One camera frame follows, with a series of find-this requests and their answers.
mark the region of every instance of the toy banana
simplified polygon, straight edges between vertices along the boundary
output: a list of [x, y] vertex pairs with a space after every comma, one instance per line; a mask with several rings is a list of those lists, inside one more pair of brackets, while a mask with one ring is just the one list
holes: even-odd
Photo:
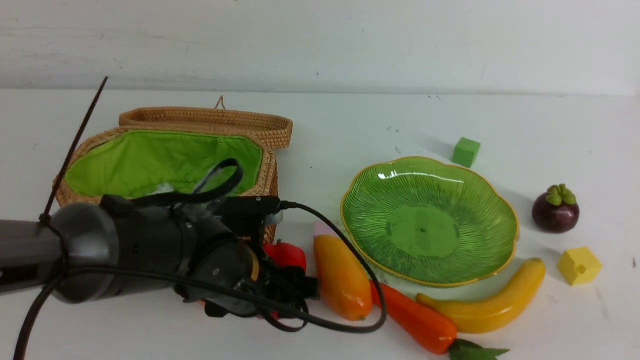
[[527, 308], [545, 278], [545, 264], [539, 258], [522, 264], [498, 294], [477, 302], [441, 301], [425, 294], [417, 302], [448, 317], [460, 332], [483, 334], [507, 326]]

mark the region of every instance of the white table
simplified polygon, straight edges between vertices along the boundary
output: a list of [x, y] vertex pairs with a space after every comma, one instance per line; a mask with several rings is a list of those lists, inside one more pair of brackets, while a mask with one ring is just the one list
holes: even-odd
[[[0, 218], [35, 219], [92, 90], [0, 90]], [[213, 106], [218, 93], [106, 90], [85, 138], [116, 126], [140, 106]], [[626, 97], [498, 95], [224, 94], [227, 108], [294, 121], [291, 147], [278, 151], [280, 195], [338, 219], [339, 202], [362, 168], [407, 155], [448, 160], [461, 136], [482, 143], [473, 169], [491, 181], [522, 222], [516, 261], [504, 272], [457, 289], [452, 299], [499, 289], [523, 258], [539, 256], [548, 275], [527, 311], [505, 329], [466, 336], [506, 347], [501, 359], [640, 358], [640, 103]], [[531, 201], [565, 182], [582, 211], [569, 233], [532, 226]], [[309, 253], [313, 218], [285, 214], [278, 236]], [[593, 284], [568, 286], [560, 253], [588, 245], [604, 264]], [[36, 291], [0, 297], [0, 358], [12, 354]], [[336, 319], [322, 303], [312, 311]], [[371, 322], [378, 313], [371, 316]], [[389, 321], [351, 335], [309, 325], [296, 334], [256, 319], [207, 318], [170, 290], [70, 306], [51, 299], [32, 333], [28, 359], [438, 359]]]

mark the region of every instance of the green basket lining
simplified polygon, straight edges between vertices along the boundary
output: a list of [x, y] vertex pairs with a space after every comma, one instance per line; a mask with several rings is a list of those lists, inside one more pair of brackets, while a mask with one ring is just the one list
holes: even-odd
[[[71, 166], [65, 180], [76, 194], [89, 197], [111, 194], [130, 199], [165, 183], [190, 193], [213, 166], [235, 158], [244, 176], [231, 195], [239, 195], [255, 186], [262, 154], [262, 148], [243, 136], [133, 130], [87, 152]], [[225, 169], [204, 190], [220, 185], [233, 171]]]

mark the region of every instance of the toy fruit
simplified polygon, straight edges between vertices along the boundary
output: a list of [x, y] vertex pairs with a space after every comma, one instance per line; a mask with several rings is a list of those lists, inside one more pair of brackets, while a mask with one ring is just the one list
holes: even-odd
[[540, 229], [563, 233], [577, 224], [580, 208], [564, 184], [553, 185], [534, 201], [531, 216]]
[[545, 264], [532, 258], [522, 264], [498, 294], [482, 301], [441, 301], [424, 294], [416, 300], [451, 319], [458, 331], [482, 334], [507, 326], [527, 308], [545, 278]]
[[307, 257], [301, 248], [289, 243], [282, 243], [280, 240], [275, 244], [265, 243], [263, 246], [267, 255], [281, 268], [293, 266], [307, 272]]
[[364, 320], [373, 307], [364, 268], [328, 226], [316, 223], [314, 235], [320, 297], [341, 317]]
[[[426, 350], [442, 355], [449, 353], [451, 360], [491, 360], [509, 351], [483, 348], [471, 341], [458, 339], [456, 326], [445, 316], [423, 306], [400, 291], [380, 284], [387, 303], [389, 316]], [[371, 283], [373, 302], [380, 306], [378, 292]]]

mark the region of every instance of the black cable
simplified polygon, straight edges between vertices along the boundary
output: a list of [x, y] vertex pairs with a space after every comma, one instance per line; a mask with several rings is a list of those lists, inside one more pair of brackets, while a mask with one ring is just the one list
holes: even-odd
[[349, 248], [349, 250], [358, 259], [360, 264], [362, 264], [362, 266], [365, 268], [367, 273], [371, 276], [371, 280], [373, 281], [374, 286], [376, 288], [376, 291], [378, 292], [378, 295], [380, 297], [381, 314], [380, 314], [380, 317], [378, 318], [378, 321], [376, 323], [374, 323], [373, 325], [368, 325], [368, 326], [350, 326], [350, 325], [344, 325], [344, 324], [341, 324], [341, 323], [335, 323], [335, 322], [331, 322], [329, 320], [318, 318], [318, 317], [316, 317], [314, 315], [309, 314], [308, 312], [307, 313], [304, 312], [304, 310], [308, 311], [308, 309], [305, 309], [306, 304], [305, 304], [305, 307], [303, 307], [303, 310], [300, 311], [299, 309], [295, 309], [295, 308], [293, 308], [291, 306], [287, 306], [287, 305], [281, 304], [281, 303], [279, 303], [277, 301], [274, 301], [274, 300], [265, 299], [265, 298], [262, 298], [262, 297], [259, 297], [259, 296], [256, 296], [256, 295], [253, 295], [253, 294], [250, 294], [250, 293], [234, 290], [234, 289], [231, 289], [231, 288], [226, 288], [226, 287], [220, 286], [220, 285], [210, 284], [208, 282], [194, 280], [194, 279], [191, 279], [189, 277], [168, 275], [168, 274], [157, 274], [157, 273], [153, 273], [153, 272], [143, 272], [143, 271], [137, 271], [137, 270], [126, 270], [126, 269], [121, 269], [121, 268], [115, 268], [115, 267], [112, 267], [112, 266], [80, 266], [78, 268], [69, 269], [66, 274], [61, 274], [61, 275], [57, 276], [56, 278], [54, 278], [49, 284], [47, 284], [42, 289], [40, 294], [38, 294], [37, 298], [33, 301], [32, 305], [31, 305], [31, 307], [29, 309], [29, 312], [27, 313], [27, 316], [25, 317], [24, 322], [22, 323], [22, 328], [20, 329], [20, 333], [18, 335], [18, 340], [17, 340], [16, 346], [15, 346], [15, 352], [14, 352], [14, 355], [13, 355], [13, 360], [24, 360], [27, 344], [28, 344], [28, 341], [29, 341], [29, 335], [31, 334], [31, 330], [32, 330], [33, 325], [35, 323], [36, 317], [38, 316], [38, 312], [42, 308], [42, 305], [47, 300], [49, 295], [65, 279], [67, 279], [69, 277], [72, 277], [72, 276], [81, 275], [81, 274], [112, 274], [112, 275], [136, 276], [136, 277], [144, 277], [144, 278], [147, 278], [147, 279], [154, 279], [154, 280], [172, 282], [172, 283], [175, 283], [175, 284], [181, 284], [181, 285], [185, 285], [185, 286], [192, 286], [194, 288], [201, 288], [201, 289], [204, 289], [204, 290], [207, 290], [207, 291], [213, 291], [213, 292], [216, 292], [216, 293], [227, 295], [229, 297], [234, 297], [234, 298], [239, 299], [239, 300], [245, 300], [245, 301], [251, 302], [251, 303], [255, 304], [256, 307], [258, 307], [258, 308], [263, 307], [263, 308], [273, 309], [273, 310], [276, 310], [278, 312], [287, 314], [289, 316], [293, 316], [295, 318], [299, 318], [300, 320], [303, 320], [304, 322], [309, 322], [309, 323], [312, 323], [314, 325], [318, 325], [320, 327], [324, 327], [324, 328], [329, 329], [329, 330], [335, 330], [335, 331], [340, 331], [340, 332], [350, 332], [350, 333], [354, 333], [354, 334], [367, 334], [369, 332], [376, 331], [380, 327], [382, 327], [382, 325], [385, 323], [385, 321], [387, 319], [387, 303], [385, 302], [385, 298], [384, 298], [384, 296], [382, 294], [382, 289], [380, 287], [380, 282], [378, 281], [378, 278], [376, 277], [376, 275], [373, 273], [373, 270], [371, 270], [371, 267], [369, 267], [369, 265], [365, 262], [365, 260], [362, 258], [362, 256], [353, 247], [351, 242], [346, 238], [346, 236], [344, 236], [342, 231], [340, 231], [340, 229], [338, 229], [324, 215], [320, 214], [318, 211], [316, 211], [316, 210], [314, 210], [314, 209], [312, 209], [312, 208], [310, 208], [310, 207], [308, 207], [306, 205], [298, 204], [297, 202], [283, 201], [283, 202], [281, 202], [281, 206], [282, 206], [282, 209], [299, 208], [299, 209], [303, 209], [305, 211], [308, 211], [309, 213], [317, 216], [320, 220], [325, 222], [329, 227], [331, 227], [331, 229], [333, 231], [335, 231], [336, 234], [338, 234], [340, 239], [346, 244], [347, 248]]
[[[273, 273], [269, 276], [269, 281], [273, 284], [280, 287], [280, 290], [284, 290], [289, 293], [289, 296], [293, 299], [294, 305], [297, 306], [298, 309], [304, 311], [305, 313], [309, 313], [309, 308], [307, 306], [307, 302], [302, 294], [296, 290], [289, 282], [280, 277], [279, 275]], [[273, 327], [278, 330], [286, 331], [286, 332], [297, 332], [302, 330], [305, 326], [307, 326], [308, 321], [304, 320], [302, 325], [292, 327], [282, 323], [279, 319], [274, 318], [269, 312], [268, 309], [263, 307], [257, 307], [258, 313], [262, 315], [262, 317]]]
[[318, 210], [310, 208], [310, 207], [308, 207], [308, 206], [306, 206], [304, 204], [300, 204], [300, 203], [292, 202], [292, 201], [281, 201], [280, 202], [280, 208], [282, 210], [285, 210], [285, 209], [302, 209], [302, 210], [304, 210], [304, 211], [306, 211], [308, 213], [311, 213], [311, 214], [315, 215], [318, 219], [322, 220], [325, 224], [327, 224], [329, 227], [331, 227], [331, 230], [333, 230], [338, 235], [338, 237], [340, 237], [342, 242], [345, 245], [347, 245], [347, 248], [349, 248], [351, 253], [353, 253], [353, 255], [356, 257], [356, 259], [358, 259], [358, 262], [360, 262], [360, 264], [364, 267], [364, 270], [366, 270], [366, 272], [371, 277], [371, 281], [373, 281], [373, 285], [376, 288], [376, 291], [378, 292], [378, 297], [380, 298], [380, 310], [381, 310], [380, 318], [371, 327], [375, 327], [376, 330], [379, 329], [380, 327], [382, 327], [382, 325], [387, 320], [387, 301], [385, 301], [385, 297], [382, 294], [382, 287], [380, 286], [380, 282], [378, 281], [378, 278], [376, 277], [376, 274], [374, 274], [373, 270], [371, 270], [371, 267], [367, 264], [367, 262], [362, 257], [362, 255], [360, 255], [360, 253], [353, 247], [353, 245], [351, 244], [349, 239], [347, 239], [347, 237], [344, 236], [344, 233], [340, 229], [338, 229], [338, 227], [333, 222], [331, 222], [331, 220], [329, 220], [326, 216], [322, 215]]
[[52, 281], [49, 282], [42, 291], [38, 294], [36, 299], [31, 303], [31, 307], [27, 312], [27, 316], [24, 317], [20, 333], [18, 334], [18, 340], [15, 343], [15, 351], [13, 352], [13, 360], [24, 360], [24, 356], [27, 352], [27, 344], [29, 343], [29, 335], [33, 329], [33, 324], [36, 322], [38, 313], [47, 301], [47, 298], [51, 293], [62, 283], [64, 280], [63, 275], [58, 275]]

